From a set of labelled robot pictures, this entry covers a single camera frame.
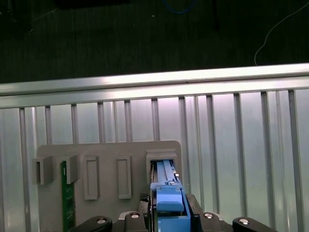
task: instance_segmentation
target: aluminum rail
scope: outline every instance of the aluminum rail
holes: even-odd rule
[[[0,96],[309,76],[309,63],[91,77],[0,85]]]

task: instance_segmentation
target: horizontal metal bar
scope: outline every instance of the horizontal metal bar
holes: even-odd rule
[[[32,107],[43,105],[106,102],[145,98],[164,98],[188,95],[222,94],[234,92],[272,91],[303,89],[309,87],[309,76],[261,79],[246,81],[224,81],[210,83],[178,84],[171,86],[131,87],[77,91],[68,93],[45,93],[0,97],[0,108]]]
[[[0,85],[0,95],[8,96],[196,82],[253,80],[304,75],[309,75],[309,63],[2,84]]]

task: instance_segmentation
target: white cable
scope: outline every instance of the white cable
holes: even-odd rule
[[[289,17],[297,14],[298,12],[300,12],[301,10],[303,10],[305,7],[307,7],[309,5],[309,2],[307,2],[303,7],[301,7],[300,9],[298,9],[297,11],[291,13],[290,15],[286,16],[283,20],[281,20],[279,23],[277,23],[272,29],[269,30],[269,32],[267,33],[266,37],[265,37],[265,40],[264,40],[264,43],[263,45],[256,51],[255,55],[254,55],[254,63],[255,65],[257,66],[257,63],[256,63],[256,56],[257,54],[262,50],[262,48],[266,45],[266,42],[267,42],[267,39],[270,35],[270,33],[280,24],[282,23],[283,21],[285,21],[286,19],[288,19]]]

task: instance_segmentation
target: blue plastic part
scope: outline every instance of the blue plastic part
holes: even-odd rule
[[[182,189],[182,197],[185,211],[184,216],[177,217],[159,217],[158,231],[159,232],[191,232],[191,216],[189,212],[189,205],[185,197],[185,192]]]
[[[158,185],[156,187],[156,210],[183,212],[183,196],[180,188],[175,185]]]
[[[174,166],[171,165],[169,160],[163,161],[163,165],[164,165],[167,180],[168,181],[175,181],[175,175],[174,175],[175,168],[174,168]]]
[[[165,212],[183,212],[182,185],[175,177],[175,168],[169,160],[158,161],[158,183],[150,185],[156,191],[156,210]]]

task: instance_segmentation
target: dark floor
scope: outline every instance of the dark floor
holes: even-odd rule
[[[51,0],[32,1],[32,19],[55,9]],[[210,0],[186,14],[170,13],[162,0],[56,10],[23,36],[0,30],[0,83],[252,66],[267,31],[308,0],[217,1],[219,31]],[[308,62],[308,41],[309,7],[272,32],[258,64]]]

